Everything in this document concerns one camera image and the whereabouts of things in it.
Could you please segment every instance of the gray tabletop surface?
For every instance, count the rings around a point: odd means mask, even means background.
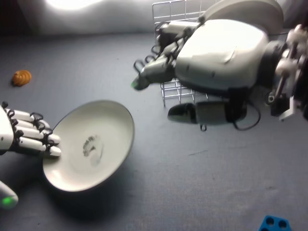
[[[256,231],[265,215],[307,230],[308,123],[270,116],[260,95],[259,125],[236,131],[167,120],[160,88],[136,92],[133,62],[150,54],[153,34],[0,39],[0,98],[42,113],[54,127],[95,100],[122,103],[136,127],[130,156],[106,183],[77,194],[56,191],[39,158],[0,157],[0,180],[20,202],[0,211],[1,231]],[[10,86],[15,71],[33,79]],[[253,110],[241,125],[256,119]]]

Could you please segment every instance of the robotic arm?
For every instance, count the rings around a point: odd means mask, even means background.
[[[177,21],[160,26],[159,51],[147,56],[145,64],[136,61],[138,76],[132,87],[143,90],[177,78],[188,88],[225,99],[176,105],[169,110],[170,120],[233,123],[236,129],[247,130],[260,120],[260,111],[249,100],[258,85],[272,89],[266,98],[272,116],[284,120],[300,108],[308,119],[308,24],[291,30],[286,42],[270,42],[263,30],[243,22],[207,21],[204,15],[197,23]],[[236,122],[245,118],[248,105],[257,110],[259,119],[248,128],[238,128]]]
[[[49,124],[38,113],[27,113],[0,106],[0,155],[7,151],[57,158],[61,150],[56,146],[60,137],[53,134]],[[18,197],[0,181],[0,208],[13,208]]]

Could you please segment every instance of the white backdrop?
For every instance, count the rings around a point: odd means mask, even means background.
[[[160,1],[101,0],[81,10],[68,11],[52,7],[46,0],[18,0],[33,31],[42,35],[152,32],[152,4]],[[284,11],[285,27],[308,10],[306,1],[278,0]],[[215,0],[202,0],[203,10],[214,3]]]

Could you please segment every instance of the blue object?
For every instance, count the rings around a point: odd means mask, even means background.
[[[286,219],[266,216],[259,231],[291,231],[291,227]]]

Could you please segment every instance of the metal wire rack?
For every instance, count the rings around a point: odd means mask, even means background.
[[[158,27],[161,23],[172,21],[197,21],[199,16],[203,14],[213,4],[220,0],[173,0],[154,3],[152,5],[153,23],[155,37],[158,36]],[[182,97],[191,97],[193,102],[196,101],[198,92],[188,89],[181,85],[178,79],[160,85],[164,107],[166,99],[178,98],[182,103]]]

